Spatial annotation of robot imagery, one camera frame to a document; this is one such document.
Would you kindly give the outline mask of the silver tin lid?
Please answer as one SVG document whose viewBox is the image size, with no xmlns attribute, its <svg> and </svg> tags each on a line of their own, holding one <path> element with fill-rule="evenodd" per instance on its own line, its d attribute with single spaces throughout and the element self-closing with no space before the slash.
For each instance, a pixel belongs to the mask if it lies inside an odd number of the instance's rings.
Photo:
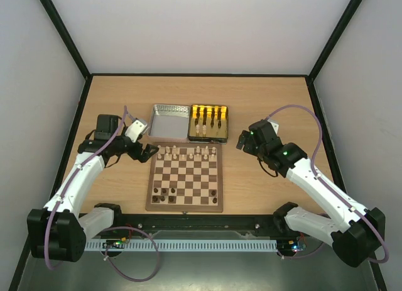
<svg viewBox="0 0 402 291">
<path fill-rule="evenodd" d="M 190 107 L 155 104 L 152 108 L 148 136 L 155 141 L 187 141 Z"/>
</svg>

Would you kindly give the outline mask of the gold tin with pieces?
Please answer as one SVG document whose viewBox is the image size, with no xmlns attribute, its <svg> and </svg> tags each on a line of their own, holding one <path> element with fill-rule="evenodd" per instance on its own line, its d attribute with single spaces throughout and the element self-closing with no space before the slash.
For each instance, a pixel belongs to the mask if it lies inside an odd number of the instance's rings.
<svg viewBox="0 0 402 291">
<path fill-rule="evenodd" d="M 226 144 L 229 138 L 228 107 L 191 105 L 187 138 L 190 142 Z"/>
</svg>

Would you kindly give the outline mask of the wooden chess board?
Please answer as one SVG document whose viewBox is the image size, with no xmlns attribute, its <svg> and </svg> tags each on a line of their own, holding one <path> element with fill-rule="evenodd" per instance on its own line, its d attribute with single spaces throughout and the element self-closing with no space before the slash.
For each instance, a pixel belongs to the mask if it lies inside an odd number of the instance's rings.
<svg viewBox="0 0 402 291">
<path fill-rule="evenodd" d="M 151 158 L 145 209 L 223 212 L 222 145 L 157 143 Z"/>
</svg>

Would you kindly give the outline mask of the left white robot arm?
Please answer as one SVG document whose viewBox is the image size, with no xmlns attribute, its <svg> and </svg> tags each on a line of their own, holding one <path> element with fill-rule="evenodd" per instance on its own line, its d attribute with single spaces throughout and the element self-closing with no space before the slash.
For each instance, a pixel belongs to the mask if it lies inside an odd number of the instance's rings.
<svg viewBox="0 0 402 291">
<path fill-rule="evenodd" d="M 134 118 L 127 126 L 116 115 L 101 114 L 95 130 L 79 145 L 78 154 L 67 178 L 42 209 L 27 217 L 31 255 L 46 261 L 75 262 L 86 243 L 116 223 L 121 208 L 116 204 L 97 204 L 89 213 L 80 210 L 97 176 L 112 157 L 128 155 L 141 163 L 157 151 L 156 146 L 140 143 L 148 129 L 146 121 Z"/>
</svg>

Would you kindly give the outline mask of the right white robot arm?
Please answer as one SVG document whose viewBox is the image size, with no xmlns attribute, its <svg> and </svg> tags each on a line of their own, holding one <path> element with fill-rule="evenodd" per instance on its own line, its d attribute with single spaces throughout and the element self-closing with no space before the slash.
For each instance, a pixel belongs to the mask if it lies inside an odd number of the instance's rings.
<svg viewBox="0 0 402 291">
<path fill-rule="evenodd" d="M 277 131 L 274 123 L 260 120 L 242 131 L 236 147 L 303 189 L 326 215 L 288 202 L 274 212 L 275 231 L 283 236 L 292 231 L 305 233 L 331 246 L 346 265 L 359 266 L 381 246 L 384 213 L 349 197 L 313 165 L 298 145 L 282 143 Z"/>
</svg>

